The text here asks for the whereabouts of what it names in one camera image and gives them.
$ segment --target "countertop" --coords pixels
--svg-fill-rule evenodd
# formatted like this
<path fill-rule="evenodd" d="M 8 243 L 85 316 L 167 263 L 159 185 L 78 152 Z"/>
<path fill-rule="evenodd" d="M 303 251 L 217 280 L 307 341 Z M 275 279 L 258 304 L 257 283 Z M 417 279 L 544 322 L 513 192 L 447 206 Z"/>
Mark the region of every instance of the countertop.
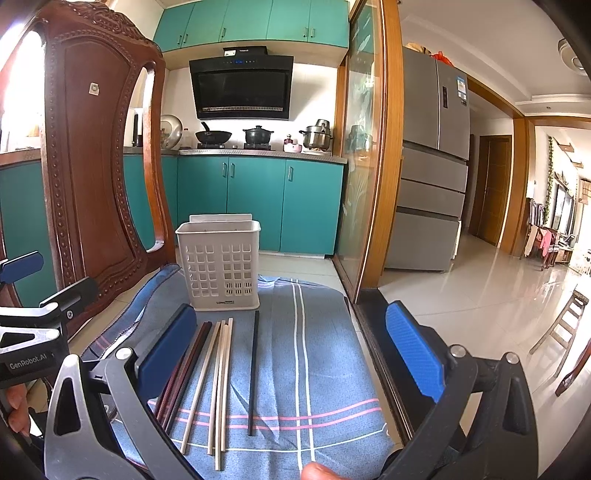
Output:
<path fill-rule="evenodd" d="M 123 154 L 141 155 L 141 147 L 123 147 Z M 347 159 L 334 157 L 329 154 L 310 154 L 310 153 L 288 153 L 275 150 L 243 150 L 241 148 L 227 148 L 223 150 L 162 150 L 162 155 L 242 155 L 247 157 L 276 157 L 293 158 L 295 160 L 318 161 L 324 163 L 336 163 L 346 165 Z M 40 160 L 41 150 L 39 148 L 28 148 L 26 150 L 16 150 L 13 152 L 0 153 L 0 166 L 23 161 Z"/>

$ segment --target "hand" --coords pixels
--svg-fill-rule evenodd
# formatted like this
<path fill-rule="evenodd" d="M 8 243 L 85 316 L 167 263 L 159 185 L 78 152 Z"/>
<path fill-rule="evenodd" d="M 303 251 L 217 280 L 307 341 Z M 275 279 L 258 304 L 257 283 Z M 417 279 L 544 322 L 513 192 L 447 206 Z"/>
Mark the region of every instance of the hand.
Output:
<path fill-rule="evenodd" d="M 308 463 L 301 471 L 301 480 L 347 480 L 330 468 L 316 462 Z"/>
<path fill-rule="evenodd" d="M 8 416 L 10 428 L 24 436 L 29 436 L 31 419 L 29 418 L 29 405 L 27 403 L 27 388 L 25 385 L 15 385 L 6 390 L 6 399 L 14 410 Z"/>

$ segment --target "ceiling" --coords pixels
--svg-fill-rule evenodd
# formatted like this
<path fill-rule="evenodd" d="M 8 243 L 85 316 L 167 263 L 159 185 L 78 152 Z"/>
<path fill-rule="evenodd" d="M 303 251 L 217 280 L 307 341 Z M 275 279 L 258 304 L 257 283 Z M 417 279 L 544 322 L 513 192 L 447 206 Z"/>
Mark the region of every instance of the ceiling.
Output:
<path fill-rule="evenodd" d="M 591 115 L 591 81 L 562 63 L 563 36 L 532 0 L 402 0 L 399 8 L 404 44 L 442 50 L 522 111 L 579 113 L 575 104 L 586 103 Z"/>
<path fill-rule="evenodd" d="M 574 153 L 567 153 L 567 155 L 572 161 L 584 165 L 584 168 L 578 169 L 579 176 L 591 179 L 591 130 L 562 127 L 541 127 L 541 129 L 561 145 L 571 144 L 574 147 Z"/>

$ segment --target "wooden chair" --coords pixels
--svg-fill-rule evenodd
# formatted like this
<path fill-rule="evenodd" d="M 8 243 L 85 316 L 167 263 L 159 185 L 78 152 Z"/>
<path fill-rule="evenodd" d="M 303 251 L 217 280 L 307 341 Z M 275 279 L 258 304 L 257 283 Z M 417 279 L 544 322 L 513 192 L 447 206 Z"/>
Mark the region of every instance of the wooden chair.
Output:
<path fill-rule="evenodd" d="M 175 262 L 160 164 L 165 63 L 126 16 L 99 2 L 52 0 L 31 28 L 46 42 L 41 163 L 57 288 L 85 276 L 99 283 L 97 301 L 68 325 L 71 336 L 144 275 Z M 144 174 L 156 238 L 148 251 L 123 171 L 126 113 L 143 67 Z M 9 293 L 4 304 L 15 303 Z"/>

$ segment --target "wooden stool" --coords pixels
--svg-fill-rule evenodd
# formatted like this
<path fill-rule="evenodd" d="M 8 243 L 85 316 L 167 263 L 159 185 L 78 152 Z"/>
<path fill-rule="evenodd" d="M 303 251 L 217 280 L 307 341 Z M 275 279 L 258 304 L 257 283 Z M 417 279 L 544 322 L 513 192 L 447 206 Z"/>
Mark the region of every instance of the wooden stool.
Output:
<path fill-rule="evenodd" d="M 544 342 L 544 340 L 546 340 L 549 336 L 551 336 L 554 340 L 556 340 L 560 345 L 562 345 L 566 349 L 564 352 L 564 355 L 562 357 L 562 360 L 560 361 L 560 365 L 558 366 L 558 369 L 556 370 L 556 373 L 554 374 L 554 378 L 558 378 L 558 374 L 560 373 L 560 370 L 562 370 L 564 362 L 566 362 L 566 358 L 569 355 L 570 348 L 573 346 L 574 336 L 577 334 L 577 329 L 579 328 L 579 323 L 581 321 L 581 318 L 583 317 L 585 305 L 587 305 L 588 303 L 589 303 L 589 299 L 585 295 L 583 295 L 575 290 L 573 292 L 573 294 L 570 296 L 568 302 L 566 303 L 566 305 L 564 306 L 562 311 L 556 317 L 556 320 L 554 321 L 552 326 L 548 329 L 548 331 L 545 334 L 542 335 L 542 338 L 540 340 L 538 340 L 538 343 L 536 343 L 530 350 L 530 355 L 531 355 L 540 347 L 540 345 Z M 577 308 L 579 309 L 578 313 L 575 312 L 571 308 L 573 305 L 576 305 Z M 571 327 L 564 320 L 564 315 L 566 315 L 567 312 L 569 312 L 571 315 L 573 315 L 577 319 L 577 323 L 575 324 L 574 328 Z M 562 338 L 557 332 L 554 331 L 558 325 L 560 325 L 564 330 L 569 332 L 570 339 L 568 341 L 564 340 L 564 338 Z"/>

